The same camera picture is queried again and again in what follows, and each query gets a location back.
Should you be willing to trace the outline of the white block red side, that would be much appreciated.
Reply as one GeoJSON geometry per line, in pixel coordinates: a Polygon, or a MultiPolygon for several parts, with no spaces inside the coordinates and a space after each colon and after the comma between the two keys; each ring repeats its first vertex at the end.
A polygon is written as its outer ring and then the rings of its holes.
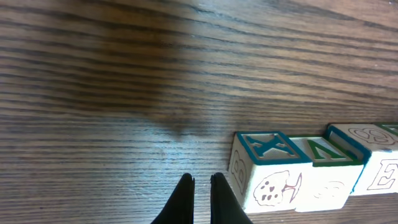
{"type": "Polygon", "coordinates": [[[330,124],[326,138],[363,161],[351,194],[397,192],[397,136],[374,124],[330,124]]]}

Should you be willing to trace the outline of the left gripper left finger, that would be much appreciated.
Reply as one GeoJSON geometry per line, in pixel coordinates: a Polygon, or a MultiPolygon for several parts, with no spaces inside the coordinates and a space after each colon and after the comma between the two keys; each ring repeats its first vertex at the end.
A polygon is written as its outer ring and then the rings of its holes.
{"type": "Polygon", "coordinates": [[[184,173],[151,224],[193,224],[195,179],[184,173]]]}

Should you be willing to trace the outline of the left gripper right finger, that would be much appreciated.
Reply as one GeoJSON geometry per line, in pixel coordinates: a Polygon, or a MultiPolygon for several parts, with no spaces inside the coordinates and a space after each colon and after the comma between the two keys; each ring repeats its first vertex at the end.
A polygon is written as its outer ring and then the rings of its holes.
{"type": "Polygon", "coordinates": [[[252,224],[237,201],[225,176],[211,176],[211,224],[252,224]]]}

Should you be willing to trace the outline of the green B block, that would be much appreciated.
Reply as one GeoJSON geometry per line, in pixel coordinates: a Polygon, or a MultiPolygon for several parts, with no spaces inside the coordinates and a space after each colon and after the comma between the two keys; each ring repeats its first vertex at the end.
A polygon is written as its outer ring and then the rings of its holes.
{"type": "Polygon", "coordinates": [[[398,135],[398,122],[381,122],[375,123],[375,125],[385,129],[386,131],[389,131],[392,134],[395,134],[396,136],[398,135]]]}

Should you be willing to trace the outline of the white number block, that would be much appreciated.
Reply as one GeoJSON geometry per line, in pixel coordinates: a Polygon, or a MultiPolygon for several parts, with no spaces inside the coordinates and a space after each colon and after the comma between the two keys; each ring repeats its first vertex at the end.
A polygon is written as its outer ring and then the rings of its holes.
{"type": "Polygon", "coordinates": [[[295,210],[314,212],[343,208],[363,170],[362,158],[322,136],[289,138],[312,160],[311,168],[303,175],[295,210]]]}

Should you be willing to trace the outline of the white block yellow side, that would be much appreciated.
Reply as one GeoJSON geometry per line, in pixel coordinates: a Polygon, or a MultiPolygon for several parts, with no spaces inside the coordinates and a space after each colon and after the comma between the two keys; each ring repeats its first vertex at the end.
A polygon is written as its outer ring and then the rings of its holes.
{"type": "Polygon", "coordinates": [[[280,131],[238,131],[228,175],[246,213],[293,210],[312,160],[280,131]]]}

